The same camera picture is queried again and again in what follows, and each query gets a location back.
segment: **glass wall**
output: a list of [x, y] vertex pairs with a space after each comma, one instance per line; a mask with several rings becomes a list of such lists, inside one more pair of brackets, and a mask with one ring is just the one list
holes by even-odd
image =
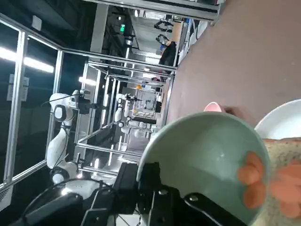
[[17, 51], [18, 32], [0, 24], [0, 184], [3, 182], [8, 128], [11, 108], [11, 95], [15, 74], [14, 53]]
[[57, 50], [28, 39], [14, 175], [45, 158]]

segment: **green exit sign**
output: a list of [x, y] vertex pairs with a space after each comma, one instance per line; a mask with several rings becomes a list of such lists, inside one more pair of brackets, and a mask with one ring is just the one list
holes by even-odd
[[125, 24], [122, 24], [121, 26], [120, 26], [120, 31], [121, 32], [124, 32], [124, 28], [126, 27], [126, 25]]

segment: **vent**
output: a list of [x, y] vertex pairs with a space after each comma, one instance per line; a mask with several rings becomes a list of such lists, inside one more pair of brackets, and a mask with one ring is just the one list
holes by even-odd
[[[8, 95], [7, 95], [7, 98], [6, 98], [7, 101], [12, 101], [12, 99], [13, 99], [14, 78], [15, 78], [15, 75], [10, 74], [10, 76], [9, 76], [9, 85], [8, 85]], [[22, 91], [21, 91], [21, 101], [26, 101], [27, 100], [28, 86], [29, 86], [29, 78], [24, 77], [23, 78]]]
[[0, 211], [4, 210], [11, 203], [13, 187], [8, 187], [0, 192]]

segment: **pink object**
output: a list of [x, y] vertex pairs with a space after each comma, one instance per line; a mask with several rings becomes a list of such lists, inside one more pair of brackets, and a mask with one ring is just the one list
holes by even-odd
[[204, 112], [225, 112], [225, 109], [218, 103], [211, 102], [205, 107]]

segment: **bread slice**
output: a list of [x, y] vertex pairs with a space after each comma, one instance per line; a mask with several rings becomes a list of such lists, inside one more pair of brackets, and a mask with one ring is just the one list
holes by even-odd
[[275, 176], [278, 168], [287, 166], [294, 159], [301, 159], [301, 138], [263, 141], [268, 150], [272, 176]]
[[[287, 166], [294, 159], [301, 159], [301, 138], [281, 140], [263, 139], [268, 150], [271, 176], [276, 176], [280, 167]], [[262, 207], [262, 211], [252, 226], [300, 226], [301, 219], [289, 219], [279, 209], [279, 202], [271, 195]]]

